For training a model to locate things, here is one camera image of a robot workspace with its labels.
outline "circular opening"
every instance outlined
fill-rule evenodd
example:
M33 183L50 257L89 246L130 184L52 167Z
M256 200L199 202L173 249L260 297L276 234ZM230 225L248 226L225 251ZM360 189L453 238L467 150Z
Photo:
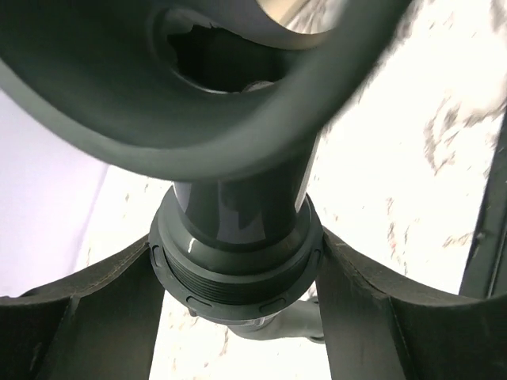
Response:
M194 25L190 32L166 37L173 68L194 84L237 93L256 82L277 82L289 70L282 51L258 45L220 28Z

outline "white marble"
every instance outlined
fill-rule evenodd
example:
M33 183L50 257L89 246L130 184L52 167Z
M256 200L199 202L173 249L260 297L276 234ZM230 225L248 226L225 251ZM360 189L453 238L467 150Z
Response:
M457 292L504 109L505 3L416 2L378 70L322 135L309 193L354 248ZM145 234L169 183L111 168L82 266ZM330 378L323 346L252 342L169 296L152 380Z

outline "light purple wall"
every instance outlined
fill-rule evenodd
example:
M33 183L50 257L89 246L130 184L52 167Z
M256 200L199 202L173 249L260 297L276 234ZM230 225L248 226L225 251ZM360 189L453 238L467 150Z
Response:
M0 90L0 296L74 271L107 168Z

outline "marble surface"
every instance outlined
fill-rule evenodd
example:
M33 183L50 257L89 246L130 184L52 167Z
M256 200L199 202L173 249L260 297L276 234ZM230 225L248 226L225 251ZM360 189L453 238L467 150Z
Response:
M503 0L415 2L376 71L322 133L312 170L308 192L328 228L445 291L459 289L505 107L506 20ZM111 168L80 265L145 234L169 186ZM242 340L166 296L151 373L164 378L330 372L323 346Z

